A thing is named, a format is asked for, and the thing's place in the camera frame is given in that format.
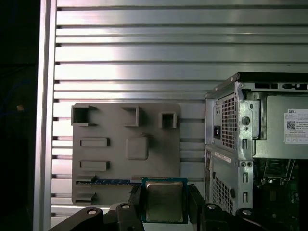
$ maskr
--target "computer tower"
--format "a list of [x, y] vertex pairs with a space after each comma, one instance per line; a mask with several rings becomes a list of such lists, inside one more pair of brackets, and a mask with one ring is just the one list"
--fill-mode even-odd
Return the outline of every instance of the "computer tower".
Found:
[[308, 74], [239, 72], [206, 94], [205, 200], [298, 229]]

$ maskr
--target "white label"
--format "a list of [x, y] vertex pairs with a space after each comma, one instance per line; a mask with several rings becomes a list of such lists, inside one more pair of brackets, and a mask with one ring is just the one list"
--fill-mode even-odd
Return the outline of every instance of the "white label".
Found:
[[288, 109], [284, 113], [284, 143], [308, 143], [308, 109]]
[[220, 154], [220, 153], [216, 153], [216, 152], [215, 152], [215, 156], [218, 157], [219, 159], [222, 159], [222, 160], [224, 160], [224, 161], [227, 161], [228, 163], [231, 163], [231, 159], [230, 159], [229, 157], [226, 157], [226, 156], [224, 156], [224, 155], [222, 155], [222, 154]]

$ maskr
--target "corrugated metal wall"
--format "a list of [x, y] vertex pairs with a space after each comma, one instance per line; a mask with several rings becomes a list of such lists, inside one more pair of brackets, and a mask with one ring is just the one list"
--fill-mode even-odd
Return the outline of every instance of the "corrugated metal wall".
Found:
[[44, 46], [47, 95], [53, 100], [45, 106], [53, 114], [42, 145], [52, 169], [44, 172], [41, 187], [47, 192], [37, 210], [44, 218], [38, 219], [50, 220], [50, 205], [51, 226], [80, 209], [70, 198], [70, 116], [77, 102], [180, 103], [181, 176], [203, 192], [205, 92], [238, 71], [308, 72], [307, 5], [300, 0], [58, 0], [56, 5], [51, 0], [50, 43]]

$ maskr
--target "metal mesh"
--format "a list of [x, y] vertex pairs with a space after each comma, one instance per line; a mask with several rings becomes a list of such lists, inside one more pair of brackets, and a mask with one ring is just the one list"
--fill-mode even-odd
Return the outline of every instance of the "metal mesh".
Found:
[[222, 104], [222, 145], [234, 149], [234, 133], [237, 131], [236, 97], [228, 97]]
[[230, 199], [229, 192], [230, 189], [216, 177], [213, 182], [213, 203], [233, 214], [233, 201]]

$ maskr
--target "qr code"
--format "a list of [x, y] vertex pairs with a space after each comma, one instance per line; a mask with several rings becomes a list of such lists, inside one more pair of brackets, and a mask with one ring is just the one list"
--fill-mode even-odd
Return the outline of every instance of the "qr code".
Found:
[[287, 130], [296, 130], [296, 122], [295, 121], [287, 121]]

